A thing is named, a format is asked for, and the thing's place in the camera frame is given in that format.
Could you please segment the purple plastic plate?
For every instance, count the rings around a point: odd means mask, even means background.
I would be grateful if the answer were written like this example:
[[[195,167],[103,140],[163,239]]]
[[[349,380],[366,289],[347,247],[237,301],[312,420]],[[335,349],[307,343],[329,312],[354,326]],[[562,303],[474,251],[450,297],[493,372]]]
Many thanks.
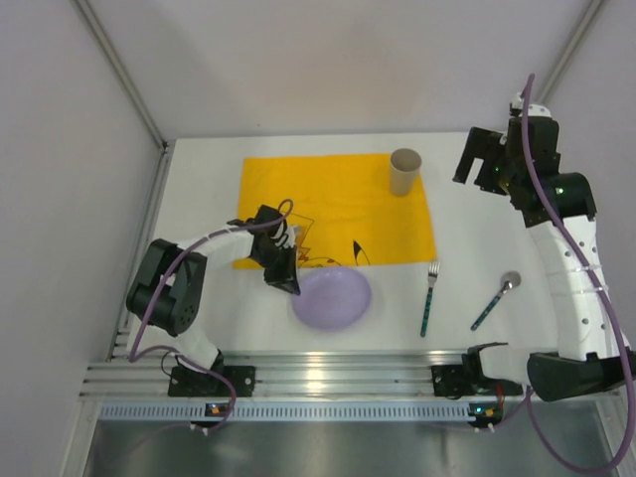
[[[308,272],[300,279],[300,291],[291,298],[294,315],[309,328],[323,332],[338,332],[358,322],[373,296],[369,280],[344,266]]]

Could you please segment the spoon with teal handle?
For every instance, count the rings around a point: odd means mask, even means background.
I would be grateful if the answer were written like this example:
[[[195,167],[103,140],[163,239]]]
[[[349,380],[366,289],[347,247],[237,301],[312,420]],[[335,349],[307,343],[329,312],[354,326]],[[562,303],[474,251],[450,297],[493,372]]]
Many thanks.
[[[514,288],[518,287],[522,282],[521,274],[518,271],[510,270],[504,273],[500,279],[500,286],[494,297],[488,302],[486,307],[478,315],[477,319],[471,324],[470,330],[476,331],[487,319],[493,309],[497,306],[503,296]]]

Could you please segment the yellow cloth placemat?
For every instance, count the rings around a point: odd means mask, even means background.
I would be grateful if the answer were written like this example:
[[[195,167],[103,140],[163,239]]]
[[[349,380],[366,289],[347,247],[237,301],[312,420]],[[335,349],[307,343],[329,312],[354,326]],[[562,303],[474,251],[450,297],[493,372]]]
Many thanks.
[[[420,180],[398,197],[390,191],[390,156],[346,154],[247,158],[238,216],[285,199],[289,225],[300,229],[303,268],[369,266],[436,259],[433,227]]]

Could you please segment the beige paper cup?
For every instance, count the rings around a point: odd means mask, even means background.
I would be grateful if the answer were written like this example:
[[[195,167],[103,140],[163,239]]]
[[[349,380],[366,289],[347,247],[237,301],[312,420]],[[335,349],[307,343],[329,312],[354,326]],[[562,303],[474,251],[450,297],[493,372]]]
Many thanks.
[[[408,148],[395,150],[390,155],[390,191],[397,197],[406,196],[419,175],[420,155]]]

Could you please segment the fork with teal handle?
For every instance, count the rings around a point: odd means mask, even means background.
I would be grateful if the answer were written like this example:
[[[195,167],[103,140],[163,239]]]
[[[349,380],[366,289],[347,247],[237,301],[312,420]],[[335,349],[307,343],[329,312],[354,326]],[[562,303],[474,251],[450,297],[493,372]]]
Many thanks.
[[[421,320],[420,333],[419,333],[419,336],[421,338],[424,338],[427,333],[433,291],[434,291],[435,283],[438,278],[439,270],[440,270],[440,263],[438,260],[434,260],[429,264],[428,274],[427,274],[427,293],[426,293],[426,298],[424,302],[424,309],[422,313],[422,320]]]

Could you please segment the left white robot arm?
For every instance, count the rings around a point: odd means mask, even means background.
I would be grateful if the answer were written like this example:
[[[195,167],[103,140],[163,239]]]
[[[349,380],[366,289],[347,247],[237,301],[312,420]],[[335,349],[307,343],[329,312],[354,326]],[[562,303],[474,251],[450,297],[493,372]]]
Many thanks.
[[[248,259],[262,268],[267,285],[300,295],[299,227],[287,221],[292,209],[286,199],[276,208],[262,205],[253,218],[229,221],[201,238],[150,243],[125,299],[127,311],[138,318],[128,360],[164,351],[193,371],[217,373],[223,353],[198,319],[206,273]]]

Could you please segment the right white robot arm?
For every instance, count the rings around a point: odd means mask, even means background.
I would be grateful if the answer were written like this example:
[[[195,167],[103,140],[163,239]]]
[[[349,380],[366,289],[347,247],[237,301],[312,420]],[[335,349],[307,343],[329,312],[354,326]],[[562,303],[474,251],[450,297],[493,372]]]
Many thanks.
[[[596,206],[580,173],[563,173],[559,125],[539,104],[510,104],[506,132],[470,129],[454,181],[482,160],[476,185],[507,196],[537,248],[552,308],[556,345],[489,343],[462,357],[477,381],[529,386],[544,401],[605,393],[635,378],[635,353],[617,339],[604,306],[607,287],[596,243]]]

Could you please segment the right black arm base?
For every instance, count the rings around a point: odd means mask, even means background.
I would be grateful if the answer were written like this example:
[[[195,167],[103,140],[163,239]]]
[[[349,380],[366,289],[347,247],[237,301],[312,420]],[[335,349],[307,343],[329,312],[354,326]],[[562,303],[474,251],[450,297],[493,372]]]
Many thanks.
[[[436,365],[430,367],[433,392],[438,398],[459,399],[465,397],[518,397],[522,387],[506,380],[485,379],[479,381],[462,365]]]

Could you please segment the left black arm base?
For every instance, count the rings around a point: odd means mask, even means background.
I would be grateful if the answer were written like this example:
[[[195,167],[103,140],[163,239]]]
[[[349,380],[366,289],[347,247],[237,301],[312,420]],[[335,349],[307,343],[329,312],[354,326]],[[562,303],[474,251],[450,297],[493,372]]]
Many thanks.
[[[233,385],[238,398],[250,398],[256,382],[253,366],[225,366],[222,376]],[[171,398],[228,398],[230,388],[209,374],[182,365],[172,368],[168,396]]]

